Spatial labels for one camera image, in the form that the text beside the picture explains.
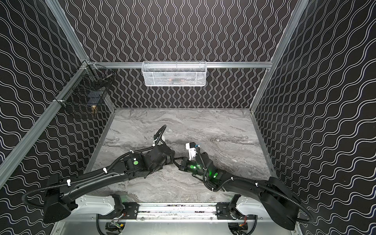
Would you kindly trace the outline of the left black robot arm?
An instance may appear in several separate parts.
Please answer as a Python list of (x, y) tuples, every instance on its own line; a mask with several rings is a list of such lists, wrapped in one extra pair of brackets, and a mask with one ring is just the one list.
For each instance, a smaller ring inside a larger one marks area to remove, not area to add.
[(55, 223), (78, 210), (78, 198), (102, 187), (147, 176), (172, 163), (175, 151), (166, 144), (128, 152), (109, 166), (76, 177), (54, 174), (48, 179), (43, 222)]

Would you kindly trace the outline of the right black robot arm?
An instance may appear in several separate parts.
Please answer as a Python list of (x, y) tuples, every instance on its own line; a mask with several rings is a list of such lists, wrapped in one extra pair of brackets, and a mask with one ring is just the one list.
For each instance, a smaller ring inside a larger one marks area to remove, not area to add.
[(208, 190), (224, 190), (250, 197), (263, 205), (277, 225), (291, 231), (295, 229), (301, 201), (279, 179), (270, 177), (268, 180), (254, 180), (233, 175), (214, 166), (205, 152), (197, 156), (195, 161), (182, 157), (181, 163), (177, 163), (175, 158), (171, 159), (180, 171), (198, 176)]

